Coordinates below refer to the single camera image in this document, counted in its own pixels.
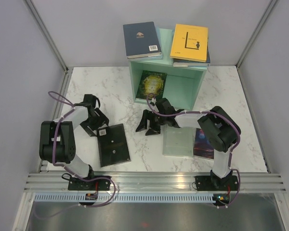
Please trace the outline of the teal ocean cover book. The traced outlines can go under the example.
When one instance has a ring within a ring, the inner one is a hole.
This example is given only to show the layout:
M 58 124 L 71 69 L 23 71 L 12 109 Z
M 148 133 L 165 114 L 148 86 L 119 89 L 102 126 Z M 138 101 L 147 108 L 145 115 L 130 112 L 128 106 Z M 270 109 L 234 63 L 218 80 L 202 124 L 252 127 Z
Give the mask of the teal ocean cover book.
M 183 59 L 173 59 L 174 67 L 208 67 L 210 66 L 210 53 L 209 48 L 207 47 L 207 59 L 205 62 L 198 61 L 189 61 Z

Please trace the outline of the yellow hardcover book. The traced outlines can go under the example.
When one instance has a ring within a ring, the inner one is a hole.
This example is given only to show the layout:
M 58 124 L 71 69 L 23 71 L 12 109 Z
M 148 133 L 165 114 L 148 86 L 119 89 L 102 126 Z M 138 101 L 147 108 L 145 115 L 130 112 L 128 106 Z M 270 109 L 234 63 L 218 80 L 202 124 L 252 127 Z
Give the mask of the yellow hardcover book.
M 209 29 L 202 26 L 176 24 L 170 57 L 195 62 L 206 62 Z

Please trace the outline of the black glossy book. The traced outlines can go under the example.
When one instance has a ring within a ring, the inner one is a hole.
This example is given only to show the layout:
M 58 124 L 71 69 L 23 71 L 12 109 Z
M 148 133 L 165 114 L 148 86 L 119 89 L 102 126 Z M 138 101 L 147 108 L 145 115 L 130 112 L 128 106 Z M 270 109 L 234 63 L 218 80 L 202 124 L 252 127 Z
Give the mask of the black glossy book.
M 101 167 L 131 160 L 123 124 L 98 129 L 97 140 Z

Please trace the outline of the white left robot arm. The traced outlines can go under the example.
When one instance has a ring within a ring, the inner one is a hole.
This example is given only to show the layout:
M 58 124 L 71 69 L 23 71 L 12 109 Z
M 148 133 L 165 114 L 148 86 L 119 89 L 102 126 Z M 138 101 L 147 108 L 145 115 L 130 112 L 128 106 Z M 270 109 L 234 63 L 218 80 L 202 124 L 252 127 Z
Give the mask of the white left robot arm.
M 85 94 L 79 103 L 72 103 L 63 95 L 50 91 L 54 100 L 69 105 L 67 113 L 52 121 L 44 121 L 40 127 L 39 157 L 55 167 L 63 167 L 71 176 L 79 179 L 79 185 L 91 190 L 96 179 L 93 168 L 76 154 L 74 130 L 82 127 L 90 136 L 96 137 L 97 130 L 108 126 L 109 119 L 100 110 L 100 100 Z

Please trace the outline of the green Alice Wonderland book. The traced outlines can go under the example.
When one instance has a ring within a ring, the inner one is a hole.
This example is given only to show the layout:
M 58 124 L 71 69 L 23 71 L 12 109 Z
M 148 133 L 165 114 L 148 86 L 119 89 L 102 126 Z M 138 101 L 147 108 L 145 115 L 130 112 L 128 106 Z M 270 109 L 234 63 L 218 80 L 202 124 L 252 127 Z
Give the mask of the green Alice Wonderland book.
M 146 100 L 153 93 L 157 99 L 163 97 L 167 74 L 144 70 L 140 79 L 136 99 Z

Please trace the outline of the dark blue hardcover book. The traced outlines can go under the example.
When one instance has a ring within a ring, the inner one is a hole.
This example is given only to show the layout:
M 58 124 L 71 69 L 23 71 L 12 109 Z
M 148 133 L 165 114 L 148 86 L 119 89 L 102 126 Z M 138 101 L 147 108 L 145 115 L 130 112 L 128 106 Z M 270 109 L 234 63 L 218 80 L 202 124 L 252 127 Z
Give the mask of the dark blue hardcover book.
M 123 25 L 125 51 L 128 59 L 159 57 L 162 55 L 154 22 Z

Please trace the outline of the pale green grey book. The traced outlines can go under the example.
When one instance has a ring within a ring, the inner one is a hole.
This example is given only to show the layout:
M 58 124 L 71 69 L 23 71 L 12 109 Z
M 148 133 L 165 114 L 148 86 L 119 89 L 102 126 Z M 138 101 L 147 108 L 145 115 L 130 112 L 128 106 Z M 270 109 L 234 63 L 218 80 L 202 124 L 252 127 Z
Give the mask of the pale green grey book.
M 194 129 L 165 126 L 163 131 L 164 156 L 193 157 Z

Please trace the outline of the purple night sky book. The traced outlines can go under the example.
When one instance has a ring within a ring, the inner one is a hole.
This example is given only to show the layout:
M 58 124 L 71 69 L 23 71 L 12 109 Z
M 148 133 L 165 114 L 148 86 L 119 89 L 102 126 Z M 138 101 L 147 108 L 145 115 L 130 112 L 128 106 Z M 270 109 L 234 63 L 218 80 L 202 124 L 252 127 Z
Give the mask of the purple night sky book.
M 193 155 L 205 158 L 214 159 L 214 149 L 207 140 L 202 129 L 197 128 L 194 139 Z

